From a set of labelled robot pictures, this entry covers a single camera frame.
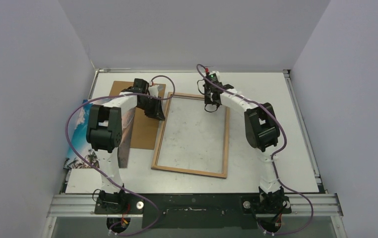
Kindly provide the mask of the beach landscape photo print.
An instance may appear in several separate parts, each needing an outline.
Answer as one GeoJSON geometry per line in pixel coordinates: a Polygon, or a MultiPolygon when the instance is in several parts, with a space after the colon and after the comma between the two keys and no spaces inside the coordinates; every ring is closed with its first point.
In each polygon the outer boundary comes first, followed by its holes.
{"type": "MultiPolygon", "coordinates": [[[[91,106],[92,104],[89,103],[78,111],[76,125],[71,138],[71,142],[74,148],[80,153],[81,156],[83,156],[89,163],[99,168],[100,160],[97,158],[95,151],[91,147],[91,144],[89,144],[86,141],[87,123],[91,106]]],[[[130,153],[130,135],[123,136],[123,128],[125,124],[125,129],[127,132],[129,132],[128,130],[132,130],[132,125],[130,125],[130,122],[132,120],[133,123],[134,112],[135,108],[127,111],[122,116],[122,138],[119,144],[117,155],[119,167],[122,169],[127,168],[130,153]]],[[[78,158],[72,149],[69,149],[69,151],[66,154],[64,168],[89,169],[90,166],[84,163],[80,158],[78,158]]]]}

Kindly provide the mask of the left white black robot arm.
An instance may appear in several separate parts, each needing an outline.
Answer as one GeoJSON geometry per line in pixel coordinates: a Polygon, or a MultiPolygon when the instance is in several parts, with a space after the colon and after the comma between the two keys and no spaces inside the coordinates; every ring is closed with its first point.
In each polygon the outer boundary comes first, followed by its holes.
{"type": "Polygon", "coordinates": [[[148,118],[165,120],[160,85],[136,78],[116,98],[101,105],[93,104],[89,110],[86,140],[99,160],[102,177],[96,210],[118,214],[130,207],[120,177],[118,150],[123,137],[123,116],[136,108],[144,110],[148,118]]]}

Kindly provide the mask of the brown cardboard backing board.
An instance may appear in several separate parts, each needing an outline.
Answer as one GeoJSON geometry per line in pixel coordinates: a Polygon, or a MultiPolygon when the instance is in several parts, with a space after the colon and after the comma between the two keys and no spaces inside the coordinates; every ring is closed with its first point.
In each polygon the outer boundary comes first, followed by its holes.
{"type": "MultiPolygon", "coordinates": [[[[118,95],[122,90],[133,85],[133,82],[114,81],[110,96],[118,95]]],[[[126,131],[125,124],[123,128],[123,136],[130,135],[130,148],[153,150],[156,143],[157,131],[160,125],[159,120],[148,118],[143,109],[136,108],[133,113],[133,123],[130,122],[131,131],[126,131]]]]}

